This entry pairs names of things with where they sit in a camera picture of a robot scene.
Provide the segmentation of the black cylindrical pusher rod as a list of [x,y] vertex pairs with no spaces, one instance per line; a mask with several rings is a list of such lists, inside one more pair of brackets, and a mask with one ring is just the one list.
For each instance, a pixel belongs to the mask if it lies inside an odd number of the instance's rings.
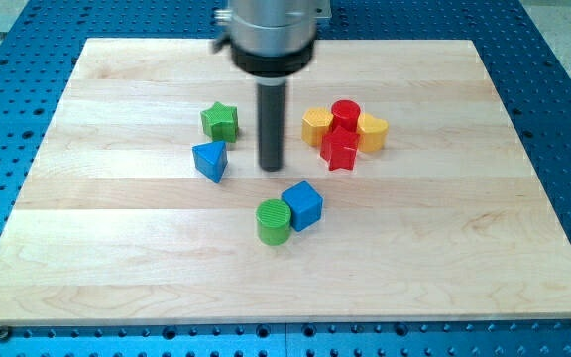
[[260,80],[257,83],[257,134],[260,167],[267,172],[283,166],[286,117],[286,81]]

